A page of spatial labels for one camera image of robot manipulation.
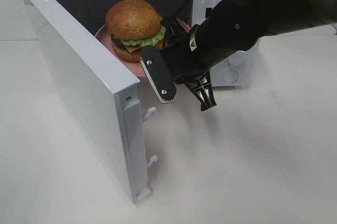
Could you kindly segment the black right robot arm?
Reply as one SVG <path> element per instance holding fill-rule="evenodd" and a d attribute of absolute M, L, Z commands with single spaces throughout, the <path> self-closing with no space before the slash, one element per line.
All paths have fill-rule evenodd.
<path fill-rule="evenodd" d="M 259 38 L 336 22 L 336 0 L 222 0 L 206 20 L 161 51 L 173 79 L 185 84 L 203 109 L 215 101 L 206 72 Z"/>

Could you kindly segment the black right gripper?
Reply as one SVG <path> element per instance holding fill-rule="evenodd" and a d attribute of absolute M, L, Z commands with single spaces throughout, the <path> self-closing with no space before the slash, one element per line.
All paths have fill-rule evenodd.
<path fill-rule="evenodd" d="M 249 50 L 262 34 L 256 10 L 214 8 L 180 42 L 162 49 L 161 56 L 173 78 L 187 78 L 184 85 L 205 111 L 216 106 L 209 69 L 237 51 Z"/>

